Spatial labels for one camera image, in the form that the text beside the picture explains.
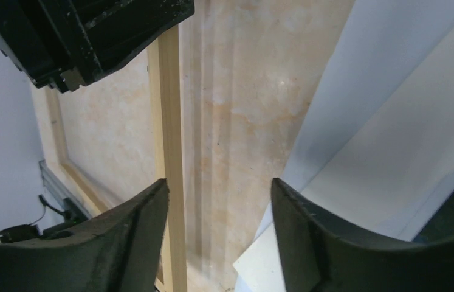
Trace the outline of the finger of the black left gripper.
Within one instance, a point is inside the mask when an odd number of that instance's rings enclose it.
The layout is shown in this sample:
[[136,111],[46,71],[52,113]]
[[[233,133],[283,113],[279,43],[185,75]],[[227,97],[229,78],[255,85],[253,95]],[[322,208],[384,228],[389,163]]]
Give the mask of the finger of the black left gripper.
[[166,30],[194,14],[193,1],[46,1],[45,11],[82,77],[126,66]]

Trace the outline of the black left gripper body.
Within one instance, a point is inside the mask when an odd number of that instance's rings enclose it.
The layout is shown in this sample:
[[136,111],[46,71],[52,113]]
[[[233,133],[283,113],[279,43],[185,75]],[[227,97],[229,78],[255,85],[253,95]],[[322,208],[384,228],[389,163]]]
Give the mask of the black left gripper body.
[[102,74],[72,1],[0,1],[0,51],[37,88],[75,91]]

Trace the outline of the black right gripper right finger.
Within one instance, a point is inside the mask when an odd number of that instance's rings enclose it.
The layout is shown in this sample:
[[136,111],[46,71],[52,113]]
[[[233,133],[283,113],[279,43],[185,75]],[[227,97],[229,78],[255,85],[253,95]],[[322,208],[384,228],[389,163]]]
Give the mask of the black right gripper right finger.
[[425,244],[377,234],[279,178],[271,202],[287,291],[454,291],[454,237]]

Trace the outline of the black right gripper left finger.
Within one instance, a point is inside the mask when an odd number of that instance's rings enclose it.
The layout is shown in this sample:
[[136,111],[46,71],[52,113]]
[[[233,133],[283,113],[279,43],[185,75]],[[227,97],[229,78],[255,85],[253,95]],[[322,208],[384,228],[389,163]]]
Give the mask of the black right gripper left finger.
[[159,179],[54,235],[0,243],[0,291],[154,291],[168,202]]

